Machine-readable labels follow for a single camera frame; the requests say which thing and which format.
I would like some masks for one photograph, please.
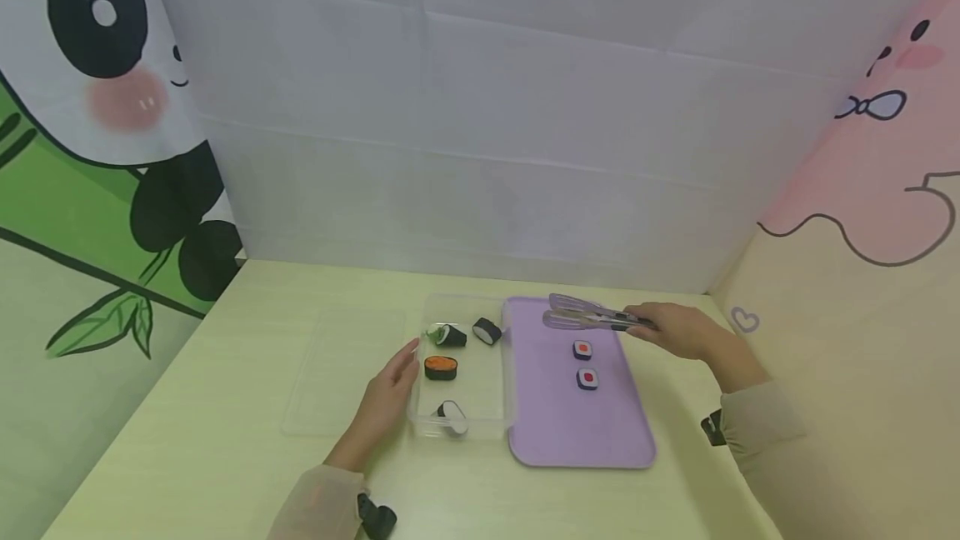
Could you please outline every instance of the clear plastic container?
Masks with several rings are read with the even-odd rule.
[[[421,329],[432,330],[453,325],[467,334],[462,347],[436,346],[425,336],[417,349],[417,358],[443,355],[457,359],[457,376],[449,382],[428,380],[423,375],[407,403],[407,418],[421,437],[450,438],[453,441],[495,440],[504,437],[513,425],[513,356],[510,337],[502,321],[501,298],[459,294],[431,294],[423,306]],[[473,324],[486,318],[503,331],[500,342],[487,345],[474,336]],[[453,432],[449,419],[437,415],[443,401],[454,401],[467,419],[467,433]]]

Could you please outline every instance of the panda eye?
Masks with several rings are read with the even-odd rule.
[[[145,0],[47,0],[63,56],[90,78],[119,78],[138,64],[147,41]]]
[[[910,41],[916,42],[923,38],[923,34],[927,33],[927,28],[930,27],[930,20],[924,18],[923,21],[919,22],[914,26],[913,31],[910,32]]]

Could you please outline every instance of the cartoon bow tie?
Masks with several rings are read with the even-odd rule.
[[[889,122],[890,119],[899,115],[905,104],[906,93],[903,90],[888,90],[880,92],[876,97],[864,98],[863,100],[857,97],[847,97],[840,112],[833,118],[842,119],[847,115],[867,114],[874,119],[879,119],[879,121]]]

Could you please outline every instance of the heart drawing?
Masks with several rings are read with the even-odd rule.
[[[756,332],[757,328],[760,327],[759,315],[755,312],[746,312],[741,307],[733,307],[730,311],[730,318],[744,333]]]

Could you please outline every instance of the orange sushi topping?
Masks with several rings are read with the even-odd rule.
[[[457,368],[457,361],[450,357],[426,357],[423,365],[434,371],[453,371]]]

